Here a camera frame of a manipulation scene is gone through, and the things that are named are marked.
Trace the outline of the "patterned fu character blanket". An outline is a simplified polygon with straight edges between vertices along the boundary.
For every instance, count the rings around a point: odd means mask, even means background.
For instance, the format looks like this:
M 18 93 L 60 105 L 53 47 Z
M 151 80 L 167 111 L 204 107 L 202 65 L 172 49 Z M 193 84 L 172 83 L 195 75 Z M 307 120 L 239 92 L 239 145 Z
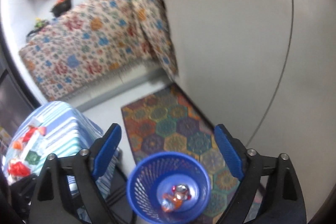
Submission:
M 49 101 L 72 98 L 140 63 L 178 73 L 162 0 L 87 0 L 43 27 L 19 55 Z

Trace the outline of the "crushed red soda can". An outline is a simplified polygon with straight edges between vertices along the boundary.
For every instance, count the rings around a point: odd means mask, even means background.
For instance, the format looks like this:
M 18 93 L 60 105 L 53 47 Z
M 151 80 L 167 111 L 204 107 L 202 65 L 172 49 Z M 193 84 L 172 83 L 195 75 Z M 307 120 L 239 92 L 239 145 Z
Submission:
M 173 186 L 172 193 L 177 200 L 186 201 L 191 199 L 190 189 L 186 184 Z

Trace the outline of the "colourful hexagon floor mat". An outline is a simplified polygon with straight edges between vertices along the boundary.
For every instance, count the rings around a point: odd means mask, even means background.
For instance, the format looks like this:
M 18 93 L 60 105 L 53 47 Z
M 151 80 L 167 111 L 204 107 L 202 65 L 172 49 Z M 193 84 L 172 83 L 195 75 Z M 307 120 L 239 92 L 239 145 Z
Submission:
M 193 157 L 207 170 L 210 204 L 196 223 L 217 223 L 239 181 L 234 178 L 215 143 L 212 126 L 175 84 L 121 108 L 125 131 L 136 163 L 163 151 Z

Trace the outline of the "grey refrigerator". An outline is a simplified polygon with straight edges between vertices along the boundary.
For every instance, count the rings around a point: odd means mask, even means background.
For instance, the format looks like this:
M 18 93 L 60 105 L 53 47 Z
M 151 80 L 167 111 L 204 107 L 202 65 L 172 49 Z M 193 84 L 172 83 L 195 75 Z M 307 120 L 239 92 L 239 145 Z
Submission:
M 3 66 L 1 66 L 0 104 L 1 126 L 13 137 L 20 125 L 32 113 L 33 107 L 17 90 Z

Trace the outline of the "black clay pot red lid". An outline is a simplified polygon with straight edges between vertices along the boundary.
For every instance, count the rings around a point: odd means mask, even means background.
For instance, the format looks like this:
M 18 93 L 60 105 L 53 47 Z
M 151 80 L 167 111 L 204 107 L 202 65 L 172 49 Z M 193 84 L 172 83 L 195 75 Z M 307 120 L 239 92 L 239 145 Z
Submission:
M 60 15 L 72 9 L 72 0 L 58 0 L 58 2 L 51 9 L 54 17 L 58 18 Z

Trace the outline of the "red snack packet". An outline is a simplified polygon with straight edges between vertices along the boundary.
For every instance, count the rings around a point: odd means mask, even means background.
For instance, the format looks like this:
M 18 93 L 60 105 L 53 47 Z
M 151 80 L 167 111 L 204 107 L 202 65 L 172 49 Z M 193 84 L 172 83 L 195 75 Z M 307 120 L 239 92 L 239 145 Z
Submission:
M 38 132 L 39 135 L 45 136 L 47 132 L 47 128 L 44 126 L 39 126 L 39 127 L 30 126 L 30 129 L 28 130 L 28 132 L 26 132 L 26 134 L 22 138 L 22 142 L 27 143 L 31 139 L 31 137 L 34 135 L 34 133 L 36 132 Z

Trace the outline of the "red plastic bag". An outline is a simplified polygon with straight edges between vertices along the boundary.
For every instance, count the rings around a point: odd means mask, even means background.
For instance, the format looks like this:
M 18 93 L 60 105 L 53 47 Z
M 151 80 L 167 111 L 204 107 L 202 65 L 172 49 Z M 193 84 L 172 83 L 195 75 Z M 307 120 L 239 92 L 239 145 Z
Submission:
M 31 174 L 30 169 L 17 160 L 9 162 L 7 171 L 13 177 L 26 177 Z

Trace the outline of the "orange blue snack wrapper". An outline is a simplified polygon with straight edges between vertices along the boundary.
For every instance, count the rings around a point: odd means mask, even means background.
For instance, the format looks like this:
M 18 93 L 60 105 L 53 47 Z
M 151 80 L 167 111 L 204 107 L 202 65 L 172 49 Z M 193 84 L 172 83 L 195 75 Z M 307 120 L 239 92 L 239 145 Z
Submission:
M 183 202 L 184 200 L 179 198 L 179 196 L 172 196 L 171 194 L 165 193 L 162 196 L 161 209 L 165 213 L 170 213 L 178 210 Z

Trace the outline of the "striped blue tablecloth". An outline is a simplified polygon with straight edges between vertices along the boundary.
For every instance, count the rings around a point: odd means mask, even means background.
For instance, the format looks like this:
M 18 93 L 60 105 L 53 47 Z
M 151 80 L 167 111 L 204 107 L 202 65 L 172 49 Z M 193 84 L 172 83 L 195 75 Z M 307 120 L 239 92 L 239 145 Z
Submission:
M 30 126 L 46 127 L 46 135 L 36 132 L 22 151 L 13 149 L 12 143 L 22 142 Z M 10 186 L 23 178 L 8 173 L 14 160 L 38 176 L 29 223 L 118 223 L 106 200 L 117 149 L 103 176 L 95 181 L 90 171 L 90 147 L 105 132 L 65 102 L 50 102 L 33 111 L 15 133 L 1 170 L 1 223 L 24 223 L 11 205 Z

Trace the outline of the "blue mesh trash basket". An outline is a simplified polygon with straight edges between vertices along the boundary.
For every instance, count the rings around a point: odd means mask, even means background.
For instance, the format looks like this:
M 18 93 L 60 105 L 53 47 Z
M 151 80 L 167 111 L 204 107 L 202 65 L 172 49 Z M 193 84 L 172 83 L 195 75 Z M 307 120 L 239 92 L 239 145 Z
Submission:
M 173 212 L 161 209 L 163 194 L 186 184 L 191 199 Z M 190 223 L 207 207 L 211 183 L 207 171 L 194 158 L 179 152 L 159 152 L 140 161 L 130 174 L 126 195 L 133 211 L 148 223 Z

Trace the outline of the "orange white snack bag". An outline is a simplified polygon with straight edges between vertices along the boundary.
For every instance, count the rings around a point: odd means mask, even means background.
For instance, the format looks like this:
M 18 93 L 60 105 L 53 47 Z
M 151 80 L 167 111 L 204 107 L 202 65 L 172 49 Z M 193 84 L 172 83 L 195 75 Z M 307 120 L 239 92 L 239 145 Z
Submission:
M 12 143 L 12 148 L 22 151 L 23 150 L 23 143 L 20 140 L 16 140 Z

